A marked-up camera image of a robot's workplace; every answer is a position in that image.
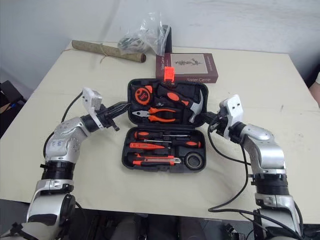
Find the orange plastic clip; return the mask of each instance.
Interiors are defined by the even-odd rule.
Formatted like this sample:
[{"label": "orange plastic clip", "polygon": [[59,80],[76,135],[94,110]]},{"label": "orange plastic clip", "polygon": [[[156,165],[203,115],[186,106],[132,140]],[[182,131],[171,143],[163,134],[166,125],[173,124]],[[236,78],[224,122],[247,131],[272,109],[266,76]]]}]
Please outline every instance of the orange plastic clip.
[{"label": "orange plastic clip", "polygon": [[175,84],[175,68],[173,66],[165,66],[164,67],[164,84],[171,83],[172,85]]}]

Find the tool case lid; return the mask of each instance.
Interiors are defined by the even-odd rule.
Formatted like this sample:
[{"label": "tool case lid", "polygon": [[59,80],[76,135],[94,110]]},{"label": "tool case lid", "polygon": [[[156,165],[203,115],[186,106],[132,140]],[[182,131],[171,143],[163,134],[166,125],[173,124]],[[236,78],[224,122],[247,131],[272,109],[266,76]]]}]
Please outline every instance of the tool case lid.
[{"label": "tool case lid", "polygon": [[[133,112],[135,112],[137,110],[137,107],[136,107],[137,104],[135,101],[134,86],[152,86],[153,91],[151,93],[151,96],[152,96],[150,99],[151,101],[153,100],[152,98],[155,97],[159,86],[165,87],[173,92],[177,91],[181,95],[184,95],[184,92],[189,92],[189,95],[190,95],[190,90],[193,89],[195,91],[195,94],[193,94],[192,97],[188,96],[188,98],[191,99],[195,103],[200,102],[200,91],[201,91],[202,96],[203,96],[202,110],[195,117],[195,120],[193,123],[189,122],[189,117],[191,116],[191,114],[190,114],[190,116],[187,117],[187,120],[185,121],[184,124],[181,122],[166,123],[166,122],[158,122],[158,121],[148,122],[147,120],[139,120],[139,118],[137,116],[133,115]],[[207,112],[208,94],[209,94],[209,91],[208,91],[207,86],[204,85],[203,83],[199,83],[199,82],[177,81],[174,84],[165,84],[162,79],[136,78],[136,79],[131,80],[128,83],[128,87],[127,87],[128,103],[132,103],[131,106],[128,108],[128,117],[129,117],[130,121],[132,123],[138,125],[138,127],[154,128],[154,129],[163,129],[163,128],[194,129],[194,128],[202,126],[205,123],[205,120],[202,119],[200,116],[202,113]],[[154,107],[154,106],[139,105],[139,110],[148,111],[150,107]],[[183,106],[183,105],[179,106],[178,108],[181,109],[182,111],[185,111],[184,110],[185,106]]]}]

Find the hammer head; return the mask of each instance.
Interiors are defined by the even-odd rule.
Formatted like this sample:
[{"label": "hammer head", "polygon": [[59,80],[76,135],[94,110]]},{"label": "hammer head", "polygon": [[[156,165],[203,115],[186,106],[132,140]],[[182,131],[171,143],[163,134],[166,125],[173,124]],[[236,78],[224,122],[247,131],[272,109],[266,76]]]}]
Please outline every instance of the hammer head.
[{"label": "hammer head", "polygon": [[199,103],[194,102],[190,107],[190,110],[193,112],[192,116],[189,119],[190,123],[193,124],[196,116],[201,113],[203,104],[204,104],[204,96],[202,95],[202,91],[200,89],[200,102]]}]

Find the book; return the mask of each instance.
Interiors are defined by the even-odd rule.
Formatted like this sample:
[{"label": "book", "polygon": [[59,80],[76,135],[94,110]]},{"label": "book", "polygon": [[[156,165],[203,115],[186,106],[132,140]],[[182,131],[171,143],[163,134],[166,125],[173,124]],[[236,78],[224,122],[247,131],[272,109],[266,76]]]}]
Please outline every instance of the book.
[{"label": "book", "polygon": [[215,83],[218,72],[211,53],[165,53],[156,56],[155,77],[163,79],[165,67],[174,67],[174,79],[193,83]]}]

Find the open tool case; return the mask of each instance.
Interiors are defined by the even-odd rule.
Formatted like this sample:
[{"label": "open tool case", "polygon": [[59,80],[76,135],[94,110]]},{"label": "open tool case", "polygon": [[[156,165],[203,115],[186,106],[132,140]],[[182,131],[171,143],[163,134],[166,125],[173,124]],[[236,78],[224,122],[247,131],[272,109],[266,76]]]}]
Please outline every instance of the open tool case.
[{"label": "open tool case", "polygon": [[[165,84],[160,79],[142,78],[131,80],[127,91],[128,116],[137,127],[126,134],[124,166],[171,173],[196,173],[205,168],[205,138],[195,130],[204,124],[200,114],[207,111],[208,88],[204,84],[181,81]],[[202,106],[199,106],[200,92]],[[199,111],[193,123],[191,109]]]}]

